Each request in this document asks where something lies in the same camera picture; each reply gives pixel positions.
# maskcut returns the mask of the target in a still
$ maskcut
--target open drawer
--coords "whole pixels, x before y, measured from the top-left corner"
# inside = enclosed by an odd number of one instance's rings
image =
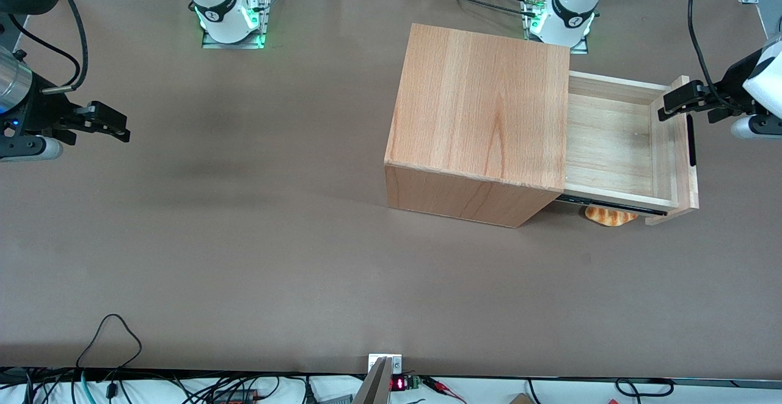
[[[698,208],[687,117],[659,122],[671,86],[570,72],[565,190],[557,200],[649,216],[654,225]]]
[[[687,119],[657,121],[671,87],[569,61],[563,46],[413,24],[383,159],[389,206],[508,227],[553,200],[649,224],[697,208]]]

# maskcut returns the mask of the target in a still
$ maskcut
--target white surface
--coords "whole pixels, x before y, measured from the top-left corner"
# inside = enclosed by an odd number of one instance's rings
[[[760,65],[768,59],[773,59],[771,64],[759,75],[746,80],[743,87],[771,114],[782,118],[782,56],[780,55],[782,55],[782,35],[766,43],[758,60]]]
[[[500,380],[486,378],[438,378],[468,404],[508,404],[518,393],[528,393],[524,380]],[[175,385],[162,380],[124,381],[125,389],[133,404],[180,404],[185,395]],[[214,380],[182,381],[192,392],[207,387]],[[87,383],[98,404],[107,402],[104,398],[107,382]],[[259,379],[252,388],[265,395],[274,388],[276,379]],[[355,395],[361,382],[351,376],[311,376],[313,392],[318,401]],[[615,399],[619,404],[636,404],[634,398],[620,395],[610,382],[548,381],[536,380],[535,392],[541,404],[606,404]],[[665,386],[637,385],[640,392],[661,392]],[[81,385],[76,383],[76,404],[87,404]],[[126,404],[121,390],[112,402]],[[20,385],[0,391],[0,402],[22,402],[24,386]],[[274,395],[262,401],[264,404],[299,404],[304,398],[304,383],[281,379]],[[391,404],[406,404],[425,398],[424,404],[459,404],[454,398],[438,395],[423,387],[406,392],[391,393]],[[70,404],[70,383],[60,384],[49,399],[51,404]],[[782,402],[782,390],[763,390],[737,387],[676,386],[672,395],[665,398],[643,398],[643,404],[766,404]]]

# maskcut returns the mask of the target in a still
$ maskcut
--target wooden cabinet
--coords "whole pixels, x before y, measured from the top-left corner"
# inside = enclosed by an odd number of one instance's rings
[[[698,206],[668,86],[569,72],[567,48],[414,24],[386,147],[389,206],[517,227],[555,199]]]

